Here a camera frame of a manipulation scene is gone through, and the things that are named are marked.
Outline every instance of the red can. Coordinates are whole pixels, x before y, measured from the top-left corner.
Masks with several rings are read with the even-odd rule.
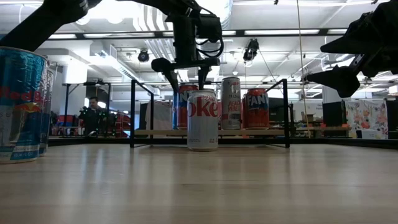
[[[243,95],[242,103],[241,103],[241,110],[242,110],[242,128],[246,128],[246,94]]]
[[[196,85],[180,85],[177,95],[177,128],[186,130],[188,120],[188,98],[192,91],[198,90]]]
[[[246,128],[269,128],[268,94],[263,88],[248,90],[246,94]]]

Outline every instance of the camera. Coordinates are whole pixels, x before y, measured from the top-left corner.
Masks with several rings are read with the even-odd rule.
[[[148,62],[149,61],[149,54],[147,49],[141,49],[138,55],[138,61],[140,62]]]

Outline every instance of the ceiling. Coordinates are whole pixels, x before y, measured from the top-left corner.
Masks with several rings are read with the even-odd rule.
[[[104,0],[107,4],[113,0]],[[201,5],[209,7],[210,10],[217,13],[218,11],[225,11],[223,6],[214,4],[214,1],[197,0]],[[265,1],[233,1],[220,0],[220,2],[233,3],[232,10],[229,12],[229,24],[225,29],[298,29],[299,17],[296,0],[281,0],[278,5],[273,5],[273,0]],[[18,25],[19,20],[25,19],[31,14],[36,5],[25,4],[2,4],[0,0],[0,33],[7,33]],[[303,29],[321,29],[321,28],[347,28],[349,24],[358,19],[364,12],[375,10],[377,4],[371,4],[372,0],[334,0],[334,1],[316,1],[316,0],[300,0],[300,24]],[[221,7],[220,10],[213,9],[212,7]],[[67,24],[63,26],[58,33],[79,33],[79,32],[135,32],[142,30],[170,30],[169,24],[163,22],[165,15],[160,14],[157,10],[151,7],[143,6],[134,2],[112,2],[112,5],[105,5],[104,12],[102,9],[91,13],[90,21],[85,25]],[[112,24],[108,21],[109,17],[117,19],[121,16],[124,19],[118,24]],[[250,41],[250,37],[232,37],[224,38],[225,48],[224,54],[221,58],[222,64],[219,69],[215,69],[214,74],[209,75],[209,80],[219,81],[223,77],[233,76],[233,72],[238,72],[237,77],[242,81],[247,82],[261,82],[263,80],[274,81],[282,78],[288,78],[289,81],[300,81],[302,72],[300,68],[305,66],[304,72],[321,72],[322,62],[326,60],[336,60],[342,55],[323,54],[320,52],[320,47],[325,42],[330,42],[338,37],[316,36],[316,37],[259,37],[260,52],[253,61],[251,67],[245,67],[243,63],[244,48]],[[97,40],[101,42],[104,49],[109,49],[112,45],[116,50],[118,60],[124,64],[126,68],[131,70],[140,82],[166,82],[161,75],[153,72],[150,67],[150,62],[155,58],[150,52],[150,60],[146,63],[140,63],[137,59],[140,49],[148,49],[148,41],[144,39],[134,40]],[[172,39],[161,40],[157,46],[166,49],[167,55],[172,58],[173,49],[168,45]],[[48,41],[42,48],[68,48],[77,54],[80,54],[80,49],[84,47],[90,48],[93,41],[90,40],[63,40],[63,41]],[[81,55],[92,64],[96,64],[97,60],[90,60],[91,56],[86,57]],[[121,77],[115,69],[110,69],[109,66],[96,64],[97,69],[89,72],[89,77],[109,78],[110,80],[117,80],[115,78]],[[188,71],[188,79],[191,82],[197,80],[195,75],[196,69]],[[396,78],[390,73],[383,73],[382,75],[374,78],[373,80],[392,80]],[[362,85],[360,91],[372,92],[374,96],[386,97],[388,88],[392,84],[383,85]],[[248,88],[256,87],[257,85],[249,85]],[[161,87],[161,91],[170,90],[169,86],[155,86]],[[289,85],[291,89],[300,89],[300,85]],[[322,92],[320,85],[307,85],[306,89],[310,91],[316,90]]]

